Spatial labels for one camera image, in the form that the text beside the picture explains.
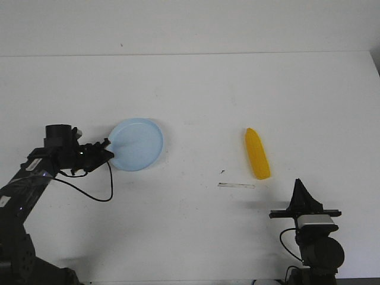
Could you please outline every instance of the white wall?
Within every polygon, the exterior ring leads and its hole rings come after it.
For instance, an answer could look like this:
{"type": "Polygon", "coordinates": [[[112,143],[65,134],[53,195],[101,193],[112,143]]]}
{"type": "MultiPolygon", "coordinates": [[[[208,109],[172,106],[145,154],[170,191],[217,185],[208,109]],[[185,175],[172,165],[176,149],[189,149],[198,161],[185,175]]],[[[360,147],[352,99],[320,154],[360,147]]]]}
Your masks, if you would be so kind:
{"type": "Polygon", "coordinates": [[[2,1],[0,55],[376,51],[379,15],[378,0],[2,1]]]}

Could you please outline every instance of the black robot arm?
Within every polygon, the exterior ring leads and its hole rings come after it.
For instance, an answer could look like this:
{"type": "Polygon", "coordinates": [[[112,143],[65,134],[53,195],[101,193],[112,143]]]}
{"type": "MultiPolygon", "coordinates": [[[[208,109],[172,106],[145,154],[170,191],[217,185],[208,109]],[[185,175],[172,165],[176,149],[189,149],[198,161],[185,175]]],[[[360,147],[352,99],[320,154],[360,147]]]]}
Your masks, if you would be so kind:
{"type": "Polygon", "coordinates": [[[343,264],[341,245],[328,235],[338,230],[331,217],[338,217],[338,210],[324,210],[313,199],[300,179],[296,179],[292,200],[286,210],[272,210],[270,218],[293,218],[296,243],[300,248],[302,264],[310,268],[294,269],[289,285],[336,285],[337,268],[343,264]]]}
{"type": "Polygon", "coordinates": [[[79,285],[73,270],[36,257],[24,222],[49,182],[62,169],[91,172],[113,157],[103,143],[79,145],[77,128],[46,126],[44,147],[35,148],[11,181],[0,189],[0,284],[79,285]]]}

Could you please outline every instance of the white tabletop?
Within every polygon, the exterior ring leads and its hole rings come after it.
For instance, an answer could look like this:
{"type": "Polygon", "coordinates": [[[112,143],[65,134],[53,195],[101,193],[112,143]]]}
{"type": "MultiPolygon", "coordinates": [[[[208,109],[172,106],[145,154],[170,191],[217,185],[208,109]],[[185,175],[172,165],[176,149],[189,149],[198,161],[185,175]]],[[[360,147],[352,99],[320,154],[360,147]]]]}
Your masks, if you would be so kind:
{"type": "MultiPolygon", "coordinates": [[[[298,263],[278,234],[293,221],[268,213],[287,207],[296,178],[343,212],[338,277],[378,276],[380,80],[367,52],[0,58],[0,92],[3,184],[45,125],[77,126],[83,144],[127,118],[163,130],[154,165],[114,169],[110,203],[52,182],[28,218],[37,255],[83,281],[283,278],[298,263]],[[267,180],[252,176],[247,127],[264,143],[267,180]]],[[[74,183],[109,195],[106,167],[74,183]]]]}

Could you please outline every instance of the white backdrop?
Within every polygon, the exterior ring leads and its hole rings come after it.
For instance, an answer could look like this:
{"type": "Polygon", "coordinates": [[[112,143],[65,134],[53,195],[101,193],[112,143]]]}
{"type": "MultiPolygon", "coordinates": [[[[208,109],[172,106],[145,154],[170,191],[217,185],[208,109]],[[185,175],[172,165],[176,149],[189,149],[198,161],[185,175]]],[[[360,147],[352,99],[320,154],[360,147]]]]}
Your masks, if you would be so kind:
{"type": "Polygon", "coordinates": [[[3,0],[0,56],[371,50],[379,14],[378,0],[3,0]]]}
{"type": "MultiPolygon", "coordinates": [[[[39,257],[88,281],[283,278],[297,262],[278,234],[293,221],[268,213],[301,178],[343,212],[338,276],[378,277],[379,88],[367,52],[0,58],[0,179],[42,146],[45,125],[78,126],[87,143],[151,118],[163,155],[140,172],[115,170],[112,202],[51,183],[26,223],[39,257]],[[262,136],[270,179],[251,175],[247,127],[262,136]]],[[[106,167],[74,182],[109,194],[106,167]]]]}

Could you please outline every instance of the wire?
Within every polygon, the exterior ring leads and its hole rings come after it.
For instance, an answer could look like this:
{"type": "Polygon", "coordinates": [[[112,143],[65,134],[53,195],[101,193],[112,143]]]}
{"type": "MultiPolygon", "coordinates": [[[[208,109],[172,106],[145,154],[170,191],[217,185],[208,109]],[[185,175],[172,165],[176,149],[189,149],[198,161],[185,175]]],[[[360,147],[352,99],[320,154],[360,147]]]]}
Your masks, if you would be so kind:
{"type": "Polygon", "coordinates": [[[95,201],[98,201],[98,202],[108,202],[108,201],[110,201],[110,200],[113,198],[113,178],[112,178],[112,169],[111,169],[111,165],[109,165],[109,162],[108,162],[108,161],[107,161],[106,163],[107,163],[107,165],[108,165],[109,175],[110,175],[110,178],[111,178],[111,195],[110,195],[110,197],[109,197],[108,199],[98,199],[98,198],[95,198],[95,197],[91,196],[90,194],[84,192],[82,189],[76,187],[75,185],[73,185],[73,184],[71,184],[71,183],[69,183],[69,182],[67,182],[67,181],[60,180],[60,179],[58,179],[58,178],[51,178],[51,179],[52,179],[52,180],[56,180],[56,181],[58,181],[58,182],[60,182],[60,183],[63,183],[63,184],[66,184],[66,185],[69,185],[69,186],[73,187],[75,190],[81,192],[83,195],[85,195],[85,196],[91,198],[92,200],[95,200],[95,201]]]}
{"type": "Polygon", "coordinates": [[[63,176],[69,177],[69,178],[85,177],[88,174],[88,172],[85,172],[83,175],[68,175],[65,172],[61,171],[61,170],[58,173],[61,174],[61,175],[63,175],[63,176]]]}
{"type": "Polygon", "coordinates": [[[288,253],[290,253],[291,255],[293,255],[296,259],[298,259],[300,262],[302,262],[302,259],[300,259],[297,255],[295,255],[294,253],[292,253],[286,246],[285,246],[285,244],[284,244],[284,242],[283,242],[283,234],[285,233],[285,232],[288,232],[289,230],[297,230],[295,227],[292,227],[292,228],[290,228],[290,229],[286,229],[286,230],[283,230],[281,233],[280,233],[280,242],[281,242],[281,244],[283,245],[283,247],[284,247],[284,249],[286,249],[286,251],[288,252],[288,253]]]}
{"type": "Polygon", "coordinates": [[[286,274],[285,274],[285,279],[284,279],[285,284],[287,284],[287,281],[286,281],[286,279],[287,279],[287,274],[289,273],[289,269],[291,269],[291,268],[296,268],[296,269],[300,270],[300,268],[297,267],[297,266],[294,266],[294,265],[289,266],[289,267],[287,268],[287,270],[286,270],[286,274]]]}

